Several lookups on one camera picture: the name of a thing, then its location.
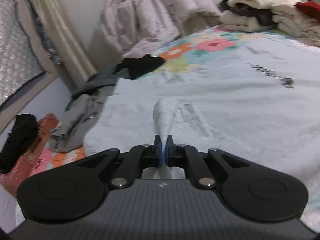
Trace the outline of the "pink red suitcase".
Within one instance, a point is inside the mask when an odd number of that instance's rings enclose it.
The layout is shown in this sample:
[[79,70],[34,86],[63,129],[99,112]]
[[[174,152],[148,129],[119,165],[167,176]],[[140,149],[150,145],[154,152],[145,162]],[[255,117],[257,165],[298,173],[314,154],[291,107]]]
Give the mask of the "pink red suitcase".
[[16,196],[20,184],[26,180],[38,162],[39,156],[50,138],[50,132],[57,124],[57,118],[52,114],[47,114],[44,118],[37,120],[38,136],[36,141],[29,147],[27,152],[21,155],[9,173],[1,174],[1,185],[12,195]]

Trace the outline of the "black folded clothes on suitcase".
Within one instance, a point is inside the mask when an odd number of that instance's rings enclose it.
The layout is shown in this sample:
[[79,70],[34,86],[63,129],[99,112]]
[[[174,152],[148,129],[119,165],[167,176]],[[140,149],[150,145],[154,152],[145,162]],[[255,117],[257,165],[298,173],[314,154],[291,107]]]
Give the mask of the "black folded clothes on suitcase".
[[38,124],[34,115],[16,116],[14,126],[1,150],[1,174],[9,173],[38,136]]

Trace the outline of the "silver quilted window cover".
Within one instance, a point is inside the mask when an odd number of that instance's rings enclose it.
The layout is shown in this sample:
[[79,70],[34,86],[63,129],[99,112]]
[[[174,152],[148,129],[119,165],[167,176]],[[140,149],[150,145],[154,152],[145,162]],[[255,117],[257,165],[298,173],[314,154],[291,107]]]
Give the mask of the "silver quilted window cover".
[[23,87],[45,74],[18,19],[15,0],[1,0],[1,109]]

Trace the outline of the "pink floral blanket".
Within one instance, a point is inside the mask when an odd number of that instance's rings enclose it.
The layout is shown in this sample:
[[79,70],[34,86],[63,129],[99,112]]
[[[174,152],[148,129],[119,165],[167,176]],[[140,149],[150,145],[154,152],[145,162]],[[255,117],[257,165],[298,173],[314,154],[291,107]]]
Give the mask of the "pink floral blanket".
[[180,37],[215,26],[222,0],[106,0],[101,30],[123,58],[140,58]]

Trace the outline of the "red folded garment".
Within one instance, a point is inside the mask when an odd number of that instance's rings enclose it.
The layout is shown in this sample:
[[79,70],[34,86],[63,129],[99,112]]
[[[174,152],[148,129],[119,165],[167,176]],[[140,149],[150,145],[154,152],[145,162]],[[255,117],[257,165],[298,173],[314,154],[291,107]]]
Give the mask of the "red folded garment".
[[314,1],[298,2],[296,8],[303,14],[320,21],[320,4]]

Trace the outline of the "dark grey garment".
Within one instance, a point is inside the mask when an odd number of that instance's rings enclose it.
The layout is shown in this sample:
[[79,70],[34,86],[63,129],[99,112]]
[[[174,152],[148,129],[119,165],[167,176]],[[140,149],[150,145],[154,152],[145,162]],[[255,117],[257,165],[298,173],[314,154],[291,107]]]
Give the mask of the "dark grey garment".
[[116,82],[119,78],[129,79],[129,70],[124,68],[114,74],[107,74],[105,70],[100,70],[96,74],[92,75],[84,85],[82,85],[72,94],[71,100],[65,108],[65,112],[70,110],[73,102],[82,94],[92,95],[100,88],[107,86],[113,87],[116,85]]

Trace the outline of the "white folded clothes pile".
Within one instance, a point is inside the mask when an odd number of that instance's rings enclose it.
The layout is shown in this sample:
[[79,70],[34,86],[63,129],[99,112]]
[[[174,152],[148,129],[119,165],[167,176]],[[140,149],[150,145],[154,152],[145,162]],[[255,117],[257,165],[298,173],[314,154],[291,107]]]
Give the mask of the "white folded clothes pile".
[[319,22],[296,8],[301,0],[228,0],[219,17],[224,29],[247,33],[273,28],[319,46]]

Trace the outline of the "grey polo shirt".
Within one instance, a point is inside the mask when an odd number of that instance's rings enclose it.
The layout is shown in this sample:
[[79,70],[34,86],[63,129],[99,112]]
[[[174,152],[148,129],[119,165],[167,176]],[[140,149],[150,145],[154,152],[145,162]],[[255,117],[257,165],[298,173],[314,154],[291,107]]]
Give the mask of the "grey polo shirt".
[[50,150],[61,153],[81,147],[85,134],[99,119],[104,103],[113,90],[113,87],[103,87],[92,95],[78,97],[65,111],[59,125],[51,130]]

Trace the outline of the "beige curtain right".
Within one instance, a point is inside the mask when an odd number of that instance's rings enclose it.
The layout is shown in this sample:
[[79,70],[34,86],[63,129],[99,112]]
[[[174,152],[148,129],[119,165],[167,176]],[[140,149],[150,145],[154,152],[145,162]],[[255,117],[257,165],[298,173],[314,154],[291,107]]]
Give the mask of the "beige curtain right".
[[80,87],[97,71],[91,64],[59,0],[31,0],[65,68]]

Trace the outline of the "black garment on bed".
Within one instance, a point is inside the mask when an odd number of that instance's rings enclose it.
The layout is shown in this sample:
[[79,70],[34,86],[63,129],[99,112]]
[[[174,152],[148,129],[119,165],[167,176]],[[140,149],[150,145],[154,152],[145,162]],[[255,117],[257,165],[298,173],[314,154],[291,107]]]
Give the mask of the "black garment on bed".
[[164,58],[151,56],[150,54],[146,54],[139,59],[125,58],[116,66],[113,74],[135,80],[145,74],[153,72],[165,63],[166,60]]

